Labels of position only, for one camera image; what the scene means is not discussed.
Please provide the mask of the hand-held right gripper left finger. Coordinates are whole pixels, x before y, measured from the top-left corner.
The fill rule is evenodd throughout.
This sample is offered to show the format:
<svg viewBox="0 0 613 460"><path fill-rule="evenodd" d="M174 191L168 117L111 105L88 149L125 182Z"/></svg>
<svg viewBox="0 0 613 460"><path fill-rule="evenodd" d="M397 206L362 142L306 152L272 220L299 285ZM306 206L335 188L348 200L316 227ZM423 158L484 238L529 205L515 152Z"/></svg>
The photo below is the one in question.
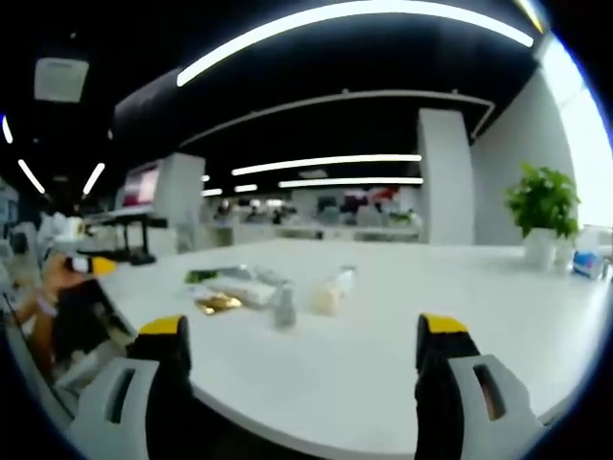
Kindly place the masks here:
<svg viewBox="0 0 613 460"><path fill-rule="evenodd" d="M84 459L177 459L189 446L191 349L184 315L143 326L81 393L70 441Z"/></svg>

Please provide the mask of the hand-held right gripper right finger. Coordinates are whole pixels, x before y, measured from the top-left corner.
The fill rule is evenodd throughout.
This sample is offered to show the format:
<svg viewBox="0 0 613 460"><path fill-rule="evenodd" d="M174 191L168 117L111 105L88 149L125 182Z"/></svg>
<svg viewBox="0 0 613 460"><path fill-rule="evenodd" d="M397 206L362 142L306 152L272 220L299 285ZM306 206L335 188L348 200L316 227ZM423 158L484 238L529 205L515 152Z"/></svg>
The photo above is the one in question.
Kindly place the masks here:
<svg viewBox="0 0 613 460"><path fill-rule="evenodd" d="M417 459L521 459L545 432L524 383L450 316L420 315Z"/></svg>

